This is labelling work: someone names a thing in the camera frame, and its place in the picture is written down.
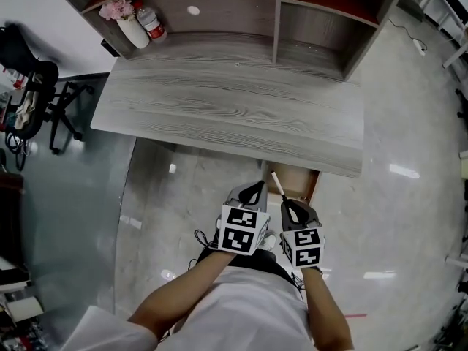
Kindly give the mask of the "person's right forearm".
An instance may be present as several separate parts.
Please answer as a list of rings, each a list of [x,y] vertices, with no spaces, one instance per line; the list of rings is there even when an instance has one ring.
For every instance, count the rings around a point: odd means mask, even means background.
[[[301,272],[315,348],[318,351],[354,350],[348,322],[333,299],[322,274],[313,268],[304,268]]]

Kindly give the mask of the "grey wooden shelf hutch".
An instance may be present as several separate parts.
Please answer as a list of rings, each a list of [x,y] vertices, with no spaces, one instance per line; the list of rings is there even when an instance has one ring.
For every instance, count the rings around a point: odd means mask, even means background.
[[[65,0],[125,59],[139,55],[114,22],[99,16],[115,0]],[[263,50],[282,67],[347,80],[398,0],[140,0],[155,10],[168,40],[226,51]],[[188,6],[200,9],[190,15]]]

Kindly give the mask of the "person's white shoe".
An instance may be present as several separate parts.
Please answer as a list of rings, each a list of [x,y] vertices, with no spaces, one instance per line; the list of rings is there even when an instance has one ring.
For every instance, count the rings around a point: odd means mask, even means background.
[[[277,236],[272,230],[268,230],[263,236],[263,240],[260,242],[258,249],[271,252],[276,245]]]

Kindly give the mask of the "person's white shirt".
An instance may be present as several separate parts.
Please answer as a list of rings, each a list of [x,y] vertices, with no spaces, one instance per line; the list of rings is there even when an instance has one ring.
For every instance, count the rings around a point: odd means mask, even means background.
[[[285,279],[227,267],[173,334],[88,308],[61,351],[316,351],[308,311]]]

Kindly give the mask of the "black office chair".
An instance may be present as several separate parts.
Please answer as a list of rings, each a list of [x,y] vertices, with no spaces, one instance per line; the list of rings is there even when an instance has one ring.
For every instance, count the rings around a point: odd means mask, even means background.
[[[78,132],[66,116],[66,108],[84,91],[92,95],[94,88],[88,84],[79,86],[67,81],[60,93],[56,90],[59,81],[58,66],[52,61],[40,60],[34,56],[26,44],[20,29],[15,24],[0,27],[0,65],[5,69],[14,70],[27,78],[19,105],[24,101],[28,91],[38,91],[39,99],[29,123],[17,130],[13,124],[5,126],[5,132],[12,132],[24,140],[32,139],[41,129],[43,122],[51,123],[49,149],[54,155],[61,150],[54,146],[56,132],[60,123],[72,134],[74,140],[82,140],[83,134]]]

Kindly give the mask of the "white ceramic vase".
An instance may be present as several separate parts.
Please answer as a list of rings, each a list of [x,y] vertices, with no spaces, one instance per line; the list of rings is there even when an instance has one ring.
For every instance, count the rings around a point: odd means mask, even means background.
[[[149,36],[136,18],[117,20],[116,23],[136,48],[143,49],[148,46]]]

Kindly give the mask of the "person's black trousers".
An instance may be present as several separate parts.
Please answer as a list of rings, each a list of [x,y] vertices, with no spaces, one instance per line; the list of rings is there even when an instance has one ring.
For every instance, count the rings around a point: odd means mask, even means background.
[[[294,284],[288,272],[277,263],[276,255],[273,252],[257,249],[253,255],[233,254],[233,256],[229,266],[270,273]]]

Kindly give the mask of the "long white table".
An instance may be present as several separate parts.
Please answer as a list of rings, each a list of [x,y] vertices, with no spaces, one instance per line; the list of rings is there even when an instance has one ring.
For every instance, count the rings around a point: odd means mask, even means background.
[[[462,42],[460,48],[454,52],[443,64],[442,64],[442,67],[444,69],[447,69],[448,67],[450,67],[453,62],[460,58],[465,52],[468,51],[468,28],[467,30],[464,32],[464,41]]]

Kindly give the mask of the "white marker pen black cap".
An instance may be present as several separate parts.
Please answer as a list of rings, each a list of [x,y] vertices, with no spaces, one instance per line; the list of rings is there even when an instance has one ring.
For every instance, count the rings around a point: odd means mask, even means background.
[[[279,178],[278,178],[278,176],[277,176],[277,174],[276,174],[276,172],[274,170],[271,171],[271,176],[273,178],[273,181],[274,181],[274,183],[276,185],[276,188],[278,189],[278,192],[281,195],[282,199],[286,200],[287,197],[286,197],[286,195],[284,193],[284,190],[283,190],[282,185],[281,185],[281,183],[279,181]]]

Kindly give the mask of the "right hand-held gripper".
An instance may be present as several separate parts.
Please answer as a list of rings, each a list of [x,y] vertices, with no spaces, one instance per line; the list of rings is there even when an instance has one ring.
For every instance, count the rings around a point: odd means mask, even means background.
[[[318,267],[323,258],[325,237],[317,212],[299,200],[281,204],[282,251],[293,268]]]

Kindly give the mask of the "black box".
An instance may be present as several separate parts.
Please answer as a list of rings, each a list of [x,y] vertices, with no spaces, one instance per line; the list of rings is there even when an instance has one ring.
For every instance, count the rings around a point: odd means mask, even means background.
[[[100,45],[114,58],[118,58],[120,54],[116,51],[105,39],[103,39]]]

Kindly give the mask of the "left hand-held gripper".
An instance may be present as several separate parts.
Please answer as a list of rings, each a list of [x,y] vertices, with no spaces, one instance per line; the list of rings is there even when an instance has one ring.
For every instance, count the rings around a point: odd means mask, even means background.
[[[232,189],[218,222],[218,250],[250,256],[262,242],[270,222],[268,187],[263,180]]]

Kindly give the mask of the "grey wooden desk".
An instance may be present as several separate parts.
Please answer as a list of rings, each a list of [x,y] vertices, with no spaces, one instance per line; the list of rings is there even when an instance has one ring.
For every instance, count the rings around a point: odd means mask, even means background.
[[[360,87],[272,64],[255,45],[165,44],[119,60],[91,126],[340,176],[362,171]]]

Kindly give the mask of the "pink flower bunch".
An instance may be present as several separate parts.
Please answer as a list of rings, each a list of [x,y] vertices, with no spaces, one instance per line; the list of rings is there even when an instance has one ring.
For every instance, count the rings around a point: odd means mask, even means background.
[[[129,20],[134,15],[135,8],[130,0],[109,1],[99,10],[99,16],[105,20]]]

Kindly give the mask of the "wooden drawer with white front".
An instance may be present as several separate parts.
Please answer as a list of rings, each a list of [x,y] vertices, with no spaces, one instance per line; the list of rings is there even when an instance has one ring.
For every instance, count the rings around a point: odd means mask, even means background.
[[[299,200],[307,205],[310,204],[316,191],[321,172],[292,165],[269,162],[265,174],[265,182],[268,187],[268,202],[276,204],[282,202],[282,196],[271,175],[272,171],[277,175],[286,197]]]

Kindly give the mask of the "dark wooden cabinet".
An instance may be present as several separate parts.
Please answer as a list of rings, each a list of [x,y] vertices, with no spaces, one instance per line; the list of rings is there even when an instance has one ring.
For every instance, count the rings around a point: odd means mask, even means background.
[[[0,171],[0,256],[25,270],[21,232],[23,177]]]

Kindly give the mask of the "clear bottle with red label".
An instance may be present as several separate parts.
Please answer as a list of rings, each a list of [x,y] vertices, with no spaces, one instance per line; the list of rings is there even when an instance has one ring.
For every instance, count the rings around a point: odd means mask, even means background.
[[[150,39],[154,42],[163,42],[167,37],[167,32],[156,12],[140,0],[135,1],[133,6],[138,22],[146,30]]]

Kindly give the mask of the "person's left forearm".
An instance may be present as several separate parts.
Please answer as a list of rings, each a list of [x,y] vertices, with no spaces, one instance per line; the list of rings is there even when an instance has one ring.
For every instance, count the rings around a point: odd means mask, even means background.
[[[193,309],[235,257],[230,252],[211,253],[186,273],[153,291],[128,321],[161,339]]]

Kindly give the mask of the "stack of papers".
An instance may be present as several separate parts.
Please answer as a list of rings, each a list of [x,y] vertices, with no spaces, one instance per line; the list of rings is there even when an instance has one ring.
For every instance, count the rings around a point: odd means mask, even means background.
[[[13,322],[30,320],[44,314],[41,303],[35,296],[27,296],[23,291],[31,286],[28,271],[0,257],[0,295],[10,295],[6,299],[7,312]]]

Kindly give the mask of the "beige cloth bag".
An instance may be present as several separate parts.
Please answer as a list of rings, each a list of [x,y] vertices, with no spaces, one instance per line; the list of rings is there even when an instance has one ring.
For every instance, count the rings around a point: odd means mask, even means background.
[[[31,116],[36,108],[39,99],[38,91],[28,91],[21,105],[16,110],[16,119],[14,127],[17,130],[22,130],[31,119]]]

